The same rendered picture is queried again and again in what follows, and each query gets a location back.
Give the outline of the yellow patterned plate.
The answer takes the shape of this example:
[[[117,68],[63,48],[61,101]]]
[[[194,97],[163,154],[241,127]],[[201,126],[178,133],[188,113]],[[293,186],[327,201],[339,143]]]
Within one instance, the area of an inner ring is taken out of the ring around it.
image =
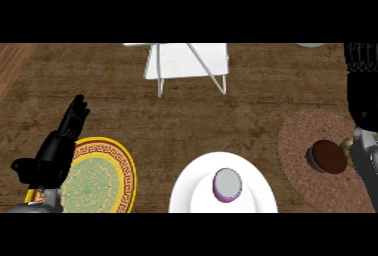
[[[126,147],[107,137],[80,139],[61,188],[64,212],[131,213],[136,185],[136,166]]]

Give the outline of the white plate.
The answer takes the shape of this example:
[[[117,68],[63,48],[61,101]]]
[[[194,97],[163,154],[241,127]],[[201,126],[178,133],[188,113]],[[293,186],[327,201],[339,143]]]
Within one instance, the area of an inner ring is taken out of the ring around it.
[[[240,197],[224,203],[213,194],[213,178],[222,168],[234,169],[243,179]],[[229,152],[200,156],[178,178],[170,213],[277,213],[278,206],[268,180],[253,163]]]

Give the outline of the yellow-green squash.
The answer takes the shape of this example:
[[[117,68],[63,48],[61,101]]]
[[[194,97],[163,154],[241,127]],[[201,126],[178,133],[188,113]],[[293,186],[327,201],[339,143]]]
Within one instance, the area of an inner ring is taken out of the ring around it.
[[[340,144],[342,150],[346,155],[348,165],[355,167],[352,156],[351,156],[351,147],[353,145],[355,139],[352,137],[346,138]]]

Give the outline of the brown round placemat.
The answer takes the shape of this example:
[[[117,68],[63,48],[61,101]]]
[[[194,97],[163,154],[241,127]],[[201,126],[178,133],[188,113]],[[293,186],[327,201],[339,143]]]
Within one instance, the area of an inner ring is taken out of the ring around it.
[[[318,172],[306,159],[318,140],[337,145],[353,136],[355,123],[336,112],[306,109],[284,121],[278,132],[283,172],[300,197],[320,212],[374,213],[367,187],[352,167],[342,174]]]

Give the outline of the purple can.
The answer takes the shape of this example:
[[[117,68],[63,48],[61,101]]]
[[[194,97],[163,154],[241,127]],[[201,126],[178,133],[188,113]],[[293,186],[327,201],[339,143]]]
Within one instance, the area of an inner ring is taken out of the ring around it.
[[[222,168],[213,178],[213,194],[224,203],[231,203],[241,195],[243,179],[231,168]]]

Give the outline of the white tiered shelf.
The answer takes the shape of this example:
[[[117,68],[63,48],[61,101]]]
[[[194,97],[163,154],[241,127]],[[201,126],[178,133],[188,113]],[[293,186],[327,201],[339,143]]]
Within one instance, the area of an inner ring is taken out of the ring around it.
[[[226,43],[125,43],[150,46],[145,79],[156,80],[163,96],[167,79],[209,76],[222,94],[228,92],[229,55]]]

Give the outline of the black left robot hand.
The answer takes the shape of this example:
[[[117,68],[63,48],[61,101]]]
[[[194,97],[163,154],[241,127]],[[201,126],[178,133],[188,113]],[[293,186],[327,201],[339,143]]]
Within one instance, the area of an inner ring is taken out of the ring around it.
[[[39,149],[35,158],[20,158],[11,168],[20,181],[32,189],[57,189],[61,187],[71,168],[79,140],[91,109],[85,96],[77,95],[67,109],[60,127],[54,130]]]

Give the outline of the dark brown round can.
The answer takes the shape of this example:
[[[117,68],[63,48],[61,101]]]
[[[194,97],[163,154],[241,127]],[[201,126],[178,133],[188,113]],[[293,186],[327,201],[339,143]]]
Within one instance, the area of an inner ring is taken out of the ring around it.
[[[306,152],[311,167],[321,173],[342,174],[348,159],[342,147],[330,140],[318,140]]]

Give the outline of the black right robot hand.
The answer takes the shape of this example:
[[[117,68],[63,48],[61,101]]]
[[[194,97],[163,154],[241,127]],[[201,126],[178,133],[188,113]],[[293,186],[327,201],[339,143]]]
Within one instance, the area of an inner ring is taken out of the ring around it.
[[[356,126],[378,133],[378,43],[346,43],[348,102]]]

